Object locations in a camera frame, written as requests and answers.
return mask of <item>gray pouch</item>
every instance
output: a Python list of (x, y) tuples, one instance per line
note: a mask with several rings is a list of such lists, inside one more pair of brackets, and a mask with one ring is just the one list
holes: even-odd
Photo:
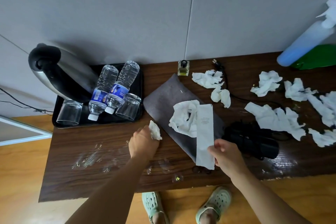
[[(196, 163), (196, 138), (192, 138), (176, 132), (168, 126), (170, 118), (174, 114), (173, 106), (177, 103), (189, 100), (198, 100), (204, 104), (196, 95), (190, 92), (180, 81), (177, 74), (154, 90), (143, 100), (145, 110), (153, 117), (166, 133), (188, 154)], [(214, 140), (224, 135), (224, 122), (213, 113)]]

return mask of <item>dark wood tabletop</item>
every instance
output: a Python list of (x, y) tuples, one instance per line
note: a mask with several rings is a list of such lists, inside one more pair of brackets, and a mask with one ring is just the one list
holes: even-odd
[[(322, 124), (321, 117), (308, 101), (295, 102), (285, 98), (283, 81), (293, 82), (294, 78), (301, 78), (305, 87), (311, 87), (319, 92), (330, 92), (336, 90), (335, 66), (298, 71), (278, 65), (276, 62), (278, 55), (279, 52), (274, 52), (216, 59), (225, 65), (229, 90), (234, 95), (251, 101), (277, 101), (295, 110), (299, 114), (299, 122), (306, 123), (307, 128), (320, 132), (323, 129), (330, 129)], [(144, 96), (148, 96), (177, 72), (177, 62), (141, 67), (144, 73)], [(247, 102), (232, 98), (231, 107), (224, 108), (222, 103), (211, 101), (212, 89), (203, 88), (191, 80), (193, 72), (204, 73), (209, 69), (214, 69), (211, 59), (192, 60), (189, 76), (179, 77), (180, 81), (204, 103), (213, 104), (214, 111), (223, 119), (226, 126), (234, 121), (254, 121), (254, 116), (244, 109)], [(250, 92), (250, 89), (253, 85), (258, 86), (258, 76), (262, 71), (271, 70), (278, 72), (283, 81), (275, 92), (269, 92), (265, 97), (258, 98)], [(125, 165), (130, 158), (128, 140), (134, 131), (149, 124), (150, 120), (151, 117), (144, 112), (142, 118), (135, 123), (55, 128), (39, 201), (88, 197)], [(136, 192), (230, 182), (229, 177), (217, 168), (211, 174), (193, 172), (195, 163), (191, 158), (162, 129), (161, 135), (163, 139), (157, 153), (143, 171)], [(279, 146), (280, 152), (275, 159), (259, 161), (252, 157), (246, 158), (249, 169), (259, 179), (303, 177), (336, 172), (336, 147), (320, 148), (310, 135), (302, 137), (300, 142), (295, 139), (280, 142)]]

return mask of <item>upside-down glass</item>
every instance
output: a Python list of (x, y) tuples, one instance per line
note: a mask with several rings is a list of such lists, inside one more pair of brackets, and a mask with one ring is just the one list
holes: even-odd
[(82, 107), (83, 103), (71, 99), (64, 100), (56, 122), (62, 125), (78, 125)]
[(115, 114), (127, 120), (134, 120), (141, 103), (141, 98), (132, 93), (128, 93), (125, 95), (123, 102)]

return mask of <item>person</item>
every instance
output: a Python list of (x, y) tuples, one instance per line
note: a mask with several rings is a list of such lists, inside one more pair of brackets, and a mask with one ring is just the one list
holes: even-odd
[[(129, 141), (131, 158), (126, 165), (97, 189), (66, 223), (124, 224), (140, 176), (158, 146), (159, 141), (152, 139), (148, 126), (138, 129)], [(262, 224), (310, 223), (252, 175), (236, 144), (216, 139), (214, 146), (210, 146), (208, 151), (214, 156), (216, 166), (231, 178), (232, 183), (245, 196)], [(143, 193), (142, 200), (150, 223), (169, 223), (158, 193)], [(216, 223), (230, 201), (230, 192), (224, 187), (218, 187), (197, 212), (196, 222)]]

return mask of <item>power cord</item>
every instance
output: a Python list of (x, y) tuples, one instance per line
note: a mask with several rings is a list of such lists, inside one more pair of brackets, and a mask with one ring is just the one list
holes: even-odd
[(39, 108), (32, 107), (32, 106), (30, 106), (30, 105), (27, 105), (27, 104), (25, 104), (25, 103), (23, 103), (23, 102), (17, 100), (15, 97), (13, 97), (11, 94), (9, 94), (9, 93), (8, 93), (7, 91), (5, 91), (4, 89), (0, 88), (0, 90), (3, 91), (4, 93), (6, 93), (7, 95), (9, 95), (9, 96), (10, 96), (12, 99), (14, 99), (15, 101), (17, 101), (17, 102), (19, 102), (20, 104), (23, 104), (23, 105), (25, 105), (25, 106), (27, 106), (27, 107), (19, 106), (19, 105), (17, 105), (17, 104), (14, 104), (14, 103), (12, 103), (12, 102), (9, 102), (9, 101), (2, 101), (2, 100), (0, 100), (0, 102), (3, 102), (3, 103), (10, 103), (10, 104), (12, 104), (12, 105), (21, 107), (21, 108), (23, 108), (23, 109), (32, 108), (32, 109), (34, 109), (34, 112), (41, 112), (41, 113), (47, 114), (47, 115), (49, 115), (49, 116), (52, 116), (51, 114), (48, 114), (48, 113), (47, 113), (47, 112), (51, 112), (51, 113), (53, 113), (52, 111), (48, 111), (48, 110), (45, 110), (45, 109), (39, 109)]
[[(226, 74), (226, 71), (225, 71), (225, 67), (217, 60), (213, 59), (212, 60), (212, 63), (214, 63), (216, 69), (220, 72), (223, 73), (224, 75), (224, 80), (225, 80), (225, 88), (227, 90), (229, 90), (229, 81), (228, 81), (228, 75)], [(281, 109), (285, 110), (285, 108), (283, 107), (282, 104), (278, 103), (278, 102), (275, 102), (275, 101), (267, 101), (267, 100), (250, 100), (250, 99), (245, 99), (245, 98), (241, 98), (241, 97), (238, 97), (238, 96), (235, 96), (233, 95), (231, 92), (230, 92), (230, 97), (233, 97), (235, 99), (238, 99), (240, 101), (243, 101), (243, 102), (259, 102), (259, 103), (272, 103), (272, 104), (275, 104), (277, 106), (279, 106)]]

